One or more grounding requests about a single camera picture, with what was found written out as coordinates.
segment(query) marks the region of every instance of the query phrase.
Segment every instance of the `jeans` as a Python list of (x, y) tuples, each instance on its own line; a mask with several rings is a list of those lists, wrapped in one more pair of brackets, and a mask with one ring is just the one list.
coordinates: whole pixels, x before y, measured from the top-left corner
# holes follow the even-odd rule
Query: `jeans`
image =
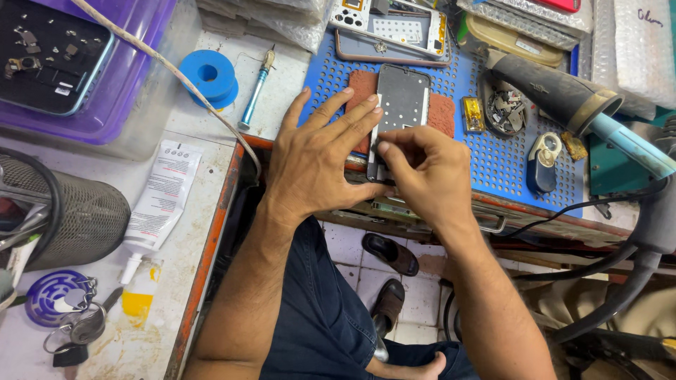
[[(261, 379), (376, 379), (366, 372), (376, 348), (370, 313), (329, 257), (317, 220), (296, 230), (282, 302)], [(389, 364), (421, 366), (446, 356), (439, 379), (478, 379), (461, 343), (404, 345), (384, 339)]]

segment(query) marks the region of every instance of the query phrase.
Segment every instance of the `blue perforated mat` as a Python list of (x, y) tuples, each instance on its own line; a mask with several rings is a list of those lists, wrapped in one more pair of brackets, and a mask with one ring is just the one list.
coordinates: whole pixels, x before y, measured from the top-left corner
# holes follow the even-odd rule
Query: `blue perforated mat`
[[(559, 211), (563, 207), (583, 201), (584, 161), (573, 163), (565, 148), (556, 159), (558, 184), (555, 191), (542, 197), (531, 192), (526, 186), (526, 160), (537, 136), (544, 132), (560, 133), (564, 130), (558, 124), (538, 116), (537, 109), (527, 99), (523, 98), (529, 111), (529, 122), (517, 137), (503, 140), (489, 132), (482, 135), (464, 133), (459, 109), (460, 100), (463, 96), (476, 96), (476, 77), (483, 68), (483, 58), (466, 53), (460, 54), (455, 49), (452, 56), (453, 63), (448, 68), (422, 66), (412, 68), (426, 72), (432, 77), (434, 83), (432, 90), (435, 93), (454, 100), (455, 140), (467, 144), (472, 149), (472, 188), (552, 211)], [(347, 87), (348, 74), (352, 70), (377, 72), (379, 68), (380, 64), (343, 61), (338, 58), (335, 55), (334, 35), (327, 31), (319, 53), (310, 60), (305, 85), (312, 90), (312, 97), (303, 109), (300, 124), (304, 123), (324, 100)], [(339, 110), (332, 121), (342, 115), (343, 110)], [(582, 210), (573, 210), (567, 214), (582, 217)]]

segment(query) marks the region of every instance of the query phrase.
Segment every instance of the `mesh pen holder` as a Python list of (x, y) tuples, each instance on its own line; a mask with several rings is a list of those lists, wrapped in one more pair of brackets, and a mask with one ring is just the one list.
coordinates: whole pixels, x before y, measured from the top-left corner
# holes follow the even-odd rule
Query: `mesh pen holder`
[(4, 185), (51, 197), (47, 227), (24, 271), (88, 264), (122, 243), (130, 210), (116, 188), (52, 171), (33, 157), (4, 147), (0, 166)]

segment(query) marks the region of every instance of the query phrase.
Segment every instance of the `tube cap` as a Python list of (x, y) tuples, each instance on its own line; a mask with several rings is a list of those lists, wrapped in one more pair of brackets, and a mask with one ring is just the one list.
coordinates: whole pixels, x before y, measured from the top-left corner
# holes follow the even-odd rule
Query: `tube cap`
[(127, 285), (131, 282), (132, 277), (134, 277), (134, 273), (136, 273), (136, 269), (141, 263), (141, 258), (143, 258), (142, 254), (133, 254), (129, 260), (127, 260), (127, 266), (122, 273), (122, 278), (120, 279), (121, 284)]

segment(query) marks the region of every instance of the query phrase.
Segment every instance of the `white tube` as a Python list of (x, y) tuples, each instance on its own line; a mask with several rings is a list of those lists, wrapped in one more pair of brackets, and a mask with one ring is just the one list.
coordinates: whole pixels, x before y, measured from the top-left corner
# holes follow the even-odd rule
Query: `white tube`
[(129, 218), (122, 244), (132, 252), (121, 284), (128, 284), (143, 255), (157, 252), (185, 209), (204, 150), (163, 140), (141, 198)]

